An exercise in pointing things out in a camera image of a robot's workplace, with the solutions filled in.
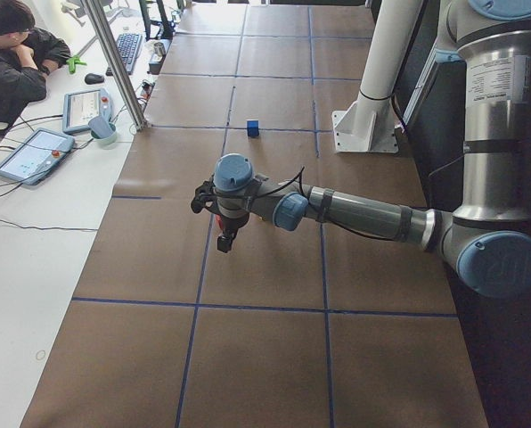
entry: person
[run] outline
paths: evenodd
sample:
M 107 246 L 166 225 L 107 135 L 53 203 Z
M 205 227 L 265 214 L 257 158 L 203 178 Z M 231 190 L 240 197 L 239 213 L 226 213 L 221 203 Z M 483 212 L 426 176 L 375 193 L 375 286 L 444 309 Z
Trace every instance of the person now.
M 8 127 L 28 103 L 45 99 L 47 76 L 71 56 L 63 40 L 35 25 L 22 1 L 0 0 L 0 122 Z

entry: white stand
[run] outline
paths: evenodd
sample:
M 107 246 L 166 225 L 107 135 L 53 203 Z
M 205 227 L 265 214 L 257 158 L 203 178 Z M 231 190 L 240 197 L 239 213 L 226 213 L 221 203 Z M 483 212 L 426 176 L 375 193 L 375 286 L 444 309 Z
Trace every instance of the white stand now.
M 334 111 L 338 152 L 398 152 L 390 96 L 423 0 L 383 0 L 356 101 Z

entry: black hair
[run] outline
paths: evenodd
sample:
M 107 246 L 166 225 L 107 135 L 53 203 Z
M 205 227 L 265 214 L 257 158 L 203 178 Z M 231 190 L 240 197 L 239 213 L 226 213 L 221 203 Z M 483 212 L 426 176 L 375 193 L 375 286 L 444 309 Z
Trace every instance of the black hair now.
M 20 0 L 0 0 L 0 36 L 33 29 L 32 11 Z

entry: white table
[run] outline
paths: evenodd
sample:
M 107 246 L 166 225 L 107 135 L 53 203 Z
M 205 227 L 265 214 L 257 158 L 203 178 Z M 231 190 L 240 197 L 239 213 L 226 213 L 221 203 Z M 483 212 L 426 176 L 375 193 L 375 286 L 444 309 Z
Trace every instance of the white table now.
M 140 32 L 137 18 L 119 18 L 114 34 L 129 30 Z M 132 76 L 134 87 L 144 78 L 151 54 L 143 48 Z M 89 86 L 87 72 L 104 74 L 107 62 L 96 41 L 83 55 L 87 66 L 78 66 L 70 75 L 64 67 L 48 79 L 49 94 L 32 103 L 22 113 L 25 120 L 61 114 L 63 96 L 93 87 L 110 92 L 114 114 L 123 106 L 113 78 Z M 30 122 L 33 128 L 61 130 L 60 119 Z M 109 146 L 90 143 L 76 151 L 53 174 L 35 187 L 22 186 L 0 198 L 0 218 L 22 226 L 61 226 L 96 229 L 102 221 L 131 142 L 133 122 L 126 111 L 117 121 L 117 142 Z M 31 129 L 13 128 L 1 145 L 18 145 Z M 78 135 L 77 144 L 89 139 Z M 8 152 L 0 152 L 2 161 Z M 0 177 L 0 185 L 9 181 Z M 13 185 L 0 187 L 0 194 Z M 95 232 L 63 230 L 23 230 L 0 223 L 0 428 L 17 427 L 28 408 L 42 374 L 53 341 L 78 282 Z

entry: black mouse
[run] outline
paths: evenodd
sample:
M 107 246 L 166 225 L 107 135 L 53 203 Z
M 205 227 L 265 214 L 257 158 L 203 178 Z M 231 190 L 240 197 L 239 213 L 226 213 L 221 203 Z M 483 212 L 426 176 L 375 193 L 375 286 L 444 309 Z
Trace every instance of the black mouse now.
M 86 78 L 84 79 L 84 81 L 88 85 L 94 85 L 96 83 L 103 83 L 105 81 L 105 77 L 102 76 L 101 74 L 89 73 L 86 75 Z

